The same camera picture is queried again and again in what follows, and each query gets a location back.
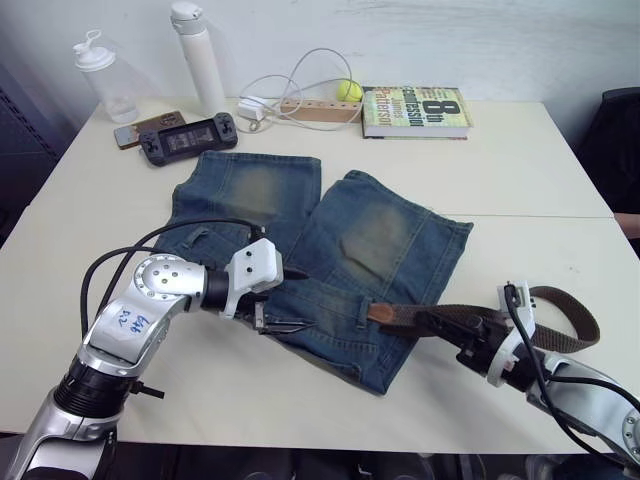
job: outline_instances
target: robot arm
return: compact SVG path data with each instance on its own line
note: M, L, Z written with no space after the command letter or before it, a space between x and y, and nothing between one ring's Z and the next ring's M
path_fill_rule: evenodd
M124 293L100 312L69 371L45 398L6 478L99 478L110 463L129 393L158 396L138 379L171 318L199 308L232 318L243 295L282 280L280 253L266 238L236 252L224 272L175 255L146 258Z
M498 296L501 310L511 318L517 316L524 333L532 337L535 322L527 283L498 287ZM417 327L424 336L436 335L456 345L461 349L456 356L460 363L486 377L493 386L507 383L524 392L529 403L553 415L537 381L535 364L541 365L545 393L560 420L568 427L603 440L622 459L625 474L640 478L637 400L634 405L610 389L587 383L606 382L619 387L613 379L555 352L533 349L536 358L532 359L518 329L485 321L477 315L453 320L420 312L414 321L415 325L407 326L409 331L415 333ZM382 330L402 334L402 327Z

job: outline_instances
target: tennis ball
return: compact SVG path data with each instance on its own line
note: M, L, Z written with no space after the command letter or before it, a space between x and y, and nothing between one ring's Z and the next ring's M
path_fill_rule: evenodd
M356 82L344 80L338 86L336 97L341 102L359 102L362 100L362 88Z

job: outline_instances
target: smartphone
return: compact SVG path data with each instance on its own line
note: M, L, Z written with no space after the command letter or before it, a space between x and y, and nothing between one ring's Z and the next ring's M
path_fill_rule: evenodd
M141 133L164 130L165 128L177 127L185 123L182 114L176 110L175 112L163 113L157 117L142 120L126 127L116 128L113 134L120 150L126 150L139 144L138 139Z

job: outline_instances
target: white water bottle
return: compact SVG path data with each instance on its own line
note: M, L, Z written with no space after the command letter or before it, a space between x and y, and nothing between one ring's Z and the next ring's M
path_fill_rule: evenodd
M125 64L116 61L116 54L111 50L91 46L101 34L100 30L89 30L87 41L74 45L76 67L100 98L111 120L131 123L138 117L131 91L131 72L126 71Z
M226 111L222 81L202 8L191 2L175 2L171 5L171 23L180 37L184 58L202 104L202 114L213 117Z

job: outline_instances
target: white charger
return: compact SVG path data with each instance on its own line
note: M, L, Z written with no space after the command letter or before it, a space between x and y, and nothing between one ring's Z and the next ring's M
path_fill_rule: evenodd
M261 122L266 113L264 105L267 101L264 98L256 96L247 96L238 102L238 115L243 118Z

